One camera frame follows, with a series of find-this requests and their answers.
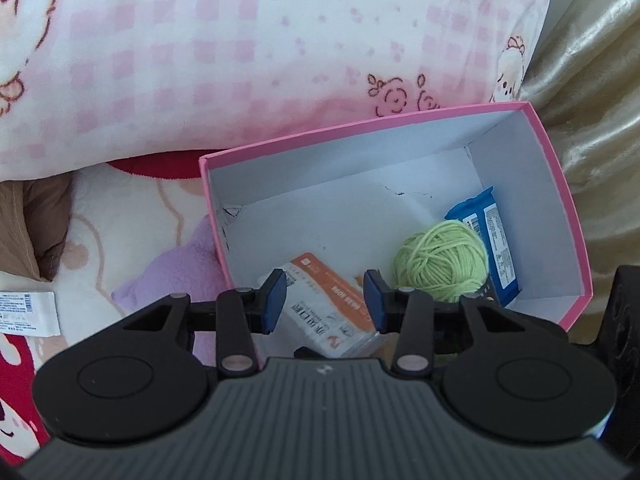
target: open box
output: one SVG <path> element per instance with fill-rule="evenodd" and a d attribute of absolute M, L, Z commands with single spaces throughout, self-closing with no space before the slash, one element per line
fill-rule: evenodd
<path fill-rule="evenodd" d="M 229 287 L 305 252 L 345 279 L 494 186 L 520 294 L 513 310 L 568 329 L 591 299 L 561 167 L 524 102 L 429 110 L 269 140 L 200 159 Z"/>

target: pillow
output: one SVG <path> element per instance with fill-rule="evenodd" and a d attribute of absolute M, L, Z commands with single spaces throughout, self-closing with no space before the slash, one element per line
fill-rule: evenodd
<path fill-rule="evenodd" d="M 0 181 L 510 100 L 547 6 L 0 0 Z"/>

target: pink box rim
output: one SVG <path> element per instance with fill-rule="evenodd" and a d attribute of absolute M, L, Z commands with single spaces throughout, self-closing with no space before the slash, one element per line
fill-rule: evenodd
<path fill-rule="evenodd" d="M 407 126 L 408 124 L 425 123 L 428 121 L 436 121 L 440 119 L 450 119 L 453 117 L 460 117 L 473 114 L 484 114 L 489 112 L 506 112 L 506 111 L 520 111 L 523 112 L 526 118 L 529 120 L 530 125 L 536 133 L 538 142 L 542 147 L 543 153 L 546 158 L 546 162 L 549 165 L 551 174 L 556 183 L 558 194 L 562 201 L 562 206 L 566 213 L 569 228 L 574 240 L 574 247 L 576 257 L 578 259 L 578 266 L 580 267 L 580 276 L 582 279 L 583 293 L 574 301 L 574 304 L 569 308 L 567 313 L 564 314 L 560 320 L 560 326 L 569 330 L 574 324 L 578 316 L 587 307 L 587 304 L 593 297 L 593 285 L 591 283 L 591 271 L 589 265 L 589 257 L 587 255 L 587 248 L 584 243 L 584 236 L 582 234 L 582 228 L 580 227 L 580 221 L 578 220 L 578 213 L 575 209 L 574 200 L 569 190 L 569 185 L 564 178 L 562 167 L 558 161 L 558 156 L 546 134 L 545 128 L 540 121 L 540 118 L 536 114 L 531 103 L 526 101 L 514 101 L 508 103 L 487 103 L 479 105 L 464 105 L 455 106 L 451 108 L 439 108 L 437 110 L 426 110 L 423 112 L 412 112 L 408 114 L 402 114 L 392 117 L 375 118 L 367 121 L 360 121 L 357 123 L 342 124 L 340 126 L 332 126 L 329 128 L 322 128 L 320 130 L 311 130 L 309 132 L 302 132 L 300 134 L 293 134 L 286 137 L 279 137 L 277 139 L 264 140 L 263 142 L 256 142 L 255 144 L 249 144 L 246 146 L 239 146 L 238 148 L 232 148 L 224 152 L 210 153 L 200 157 L 200 174 L 202 176 L 205 197 L 207 200 L 207 208 L 209 210 L 209 219 L 213 228 L 214 240 L 216 248 L 222 247 L 222 240 L 218 233 L 218 221 L 214 213 L 213 203 L 211 200 L 211 190 L 209 187 L 209 179 L 207 177 L 207 171 L 215 170 L 216 168 L 222 168 L 238 162 L 244 162 L 257 158 L 259 156 L 274 155 L 276 153 L 287 152 L 289 150 L 295 150 L 297 148 L 303 148 L 305 146 L 311 146 L 313 144 L 319 144 L 321 142 L 327 142 L 329 140 L 341 139 L 344 137 L 356 136 L 359 134 L 369 133 L 372 131 L 386 130 L 389 128 L 395 128 L 397 126 Z M 225 276 L 226 285 L 232 288 L 234 285 L 233 279 L 229 272 L 229 268 L 226 262 L 226 257 L 223 251 L 218 250 L 218 259 L 222 266 L 222 271 Z"/>

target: red fabric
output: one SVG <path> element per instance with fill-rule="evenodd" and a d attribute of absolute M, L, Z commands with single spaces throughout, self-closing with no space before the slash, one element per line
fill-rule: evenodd
<path fill-rule="evenodd" d="M 109 162 L 114 168 L 140 176 L 153 178 L 199 178 L 198 159 L 216 150 L 190 150 L 188 152 L 164 152 L 133 156 Z"/>
<path fill-rule="evenodd" d="M 0 457 L 15 466 L 49 436 L 31 399 L 35 369 L 27 340 L 17 335 L 0 337 L 6 337 L 0 356 Z M 16 350 L 20 355 L 17 360 Z"/>

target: orange and white box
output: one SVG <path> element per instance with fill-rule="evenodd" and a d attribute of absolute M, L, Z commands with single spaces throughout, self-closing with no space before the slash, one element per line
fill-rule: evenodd
<path fill-rule="evenodd" d="M 287 300 L 276 330 L 257 342 L 263 354 L 291 356 L 307 346 L 326 357 L 356 357 L 377 346 L 379 334 L 361 291 L 312 253 L 280 268 L 287 275 Z"/>

